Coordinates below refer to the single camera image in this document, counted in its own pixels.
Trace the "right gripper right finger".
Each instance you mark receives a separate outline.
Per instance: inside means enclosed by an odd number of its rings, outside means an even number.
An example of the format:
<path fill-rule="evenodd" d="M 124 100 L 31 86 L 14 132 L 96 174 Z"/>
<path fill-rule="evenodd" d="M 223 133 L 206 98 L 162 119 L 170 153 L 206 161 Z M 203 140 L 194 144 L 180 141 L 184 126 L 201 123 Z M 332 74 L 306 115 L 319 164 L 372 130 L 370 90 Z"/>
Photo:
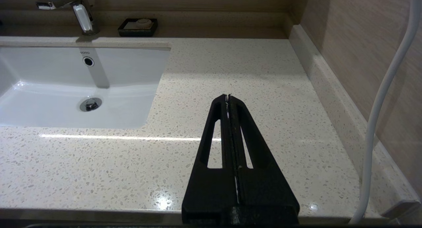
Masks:
<path fill-rule="evenodd" d="M 228 97 L 235 153 L 237 224 L 298 224 L 299 204 L 244 102 Z"/>

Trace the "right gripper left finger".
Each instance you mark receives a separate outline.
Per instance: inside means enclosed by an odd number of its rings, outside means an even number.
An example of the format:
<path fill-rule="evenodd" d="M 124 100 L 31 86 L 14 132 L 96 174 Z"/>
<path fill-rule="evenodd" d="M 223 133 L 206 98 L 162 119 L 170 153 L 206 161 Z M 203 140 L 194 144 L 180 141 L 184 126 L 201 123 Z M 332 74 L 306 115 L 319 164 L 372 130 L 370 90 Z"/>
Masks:
<path fill-rule="evenodd" d="M 181 206 L 184 224 L 224 224 L 228 211 L 238 204 L 227 103 L 225 94 L 211 103 Z M 216 121 L 220 121 L 223 165 L 221 168 L 208 168 Z"/>

